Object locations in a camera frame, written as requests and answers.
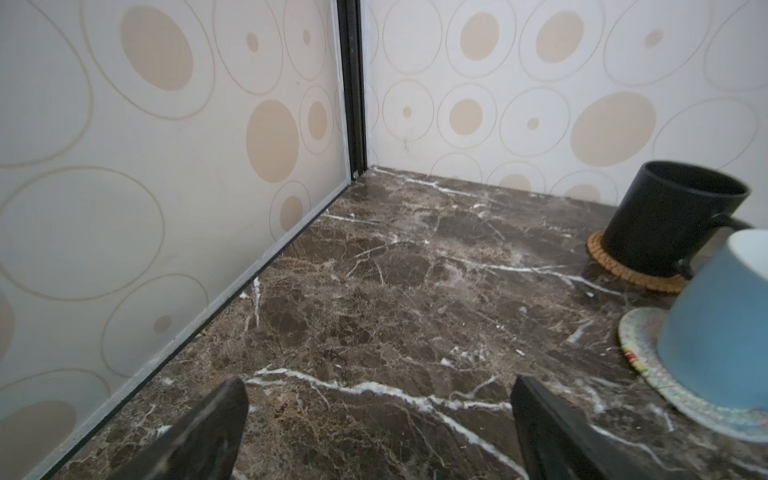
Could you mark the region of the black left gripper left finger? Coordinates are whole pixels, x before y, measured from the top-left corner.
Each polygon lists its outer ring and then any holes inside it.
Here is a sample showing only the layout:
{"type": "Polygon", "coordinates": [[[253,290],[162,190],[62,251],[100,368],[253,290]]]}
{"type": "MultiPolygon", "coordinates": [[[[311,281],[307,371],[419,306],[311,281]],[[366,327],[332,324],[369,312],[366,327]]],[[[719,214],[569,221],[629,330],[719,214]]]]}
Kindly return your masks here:
{"type": "Polygon", "coordinates": [[[232,376],[132,460],[112,479],[229,479],[248,415],[242,379],[232,376]]]}

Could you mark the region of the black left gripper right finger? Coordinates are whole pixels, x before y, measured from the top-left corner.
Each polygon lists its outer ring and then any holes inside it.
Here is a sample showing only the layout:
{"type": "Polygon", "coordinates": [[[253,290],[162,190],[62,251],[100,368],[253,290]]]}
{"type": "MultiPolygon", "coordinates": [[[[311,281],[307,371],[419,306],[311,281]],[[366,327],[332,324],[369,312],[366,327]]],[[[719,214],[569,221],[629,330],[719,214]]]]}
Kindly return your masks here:
{"type": "Polygon", "coordinates": [[[648,479],[650,475],[538,380],[519,376],[510,404],[531,479],[648,479]]]}

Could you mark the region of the white grey round coaster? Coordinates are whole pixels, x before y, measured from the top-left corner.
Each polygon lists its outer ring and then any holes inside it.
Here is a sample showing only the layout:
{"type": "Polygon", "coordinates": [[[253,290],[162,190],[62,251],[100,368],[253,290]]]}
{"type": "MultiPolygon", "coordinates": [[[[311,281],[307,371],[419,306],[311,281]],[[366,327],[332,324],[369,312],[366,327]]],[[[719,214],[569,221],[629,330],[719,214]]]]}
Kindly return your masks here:
{"type": "Polygon", "coordinates": [[[765,444],[765,411],[717,406],[684,388],[663,366],[657,343],[666,319],[667,311],[654,307],[636,308],[623,315],[618,339],[630,365],[676,410],[699,425],[730,438],[765,444]]]}

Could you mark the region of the blue mug white inside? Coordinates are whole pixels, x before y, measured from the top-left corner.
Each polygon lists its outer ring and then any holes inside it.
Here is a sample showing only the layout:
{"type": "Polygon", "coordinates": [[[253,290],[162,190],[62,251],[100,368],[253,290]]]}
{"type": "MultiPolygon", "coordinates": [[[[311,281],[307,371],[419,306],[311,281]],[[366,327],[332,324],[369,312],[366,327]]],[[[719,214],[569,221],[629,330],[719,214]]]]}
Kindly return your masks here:
{"type": "Polygon", "coordinates": [[[767,232],[730,235],[668,312],[657,351],[683,387],[715,405],[767,408],[767,232]]]}

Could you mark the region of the woven rattan coaster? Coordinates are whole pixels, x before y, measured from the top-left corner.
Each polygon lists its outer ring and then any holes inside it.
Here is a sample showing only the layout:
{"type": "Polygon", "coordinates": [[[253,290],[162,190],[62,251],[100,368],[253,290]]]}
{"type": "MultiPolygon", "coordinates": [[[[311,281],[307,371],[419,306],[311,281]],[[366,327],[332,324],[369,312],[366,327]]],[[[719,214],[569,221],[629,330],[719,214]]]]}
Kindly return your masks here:
{"type": "Polygon", "coordinates": [[[603,233],[594,232],[586,242],[586,248],[593,260],[612,275],[649,291],[678,295],[688,281],[680,275],[658,277],[632,270],[611,257],[602,246],[603,233]]]}

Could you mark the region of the black mug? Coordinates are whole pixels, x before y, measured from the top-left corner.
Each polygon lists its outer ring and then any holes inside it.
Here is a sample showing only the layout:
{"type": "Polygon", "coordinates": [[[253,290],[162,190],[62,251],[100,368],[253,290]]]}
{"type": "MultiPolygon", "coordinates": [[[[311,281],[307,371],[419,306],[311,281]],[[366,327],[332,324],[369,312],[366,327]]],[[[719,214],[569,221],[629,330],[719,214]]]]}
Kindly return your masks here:
{"type": "Polygon", "coordinates": [[[602,234],[600,246],[631,271],[693,277],[693,257],[719,228],[750,225],[733,217],[751,194],[730,175],[670,160],[644,163],[602,234]]]}

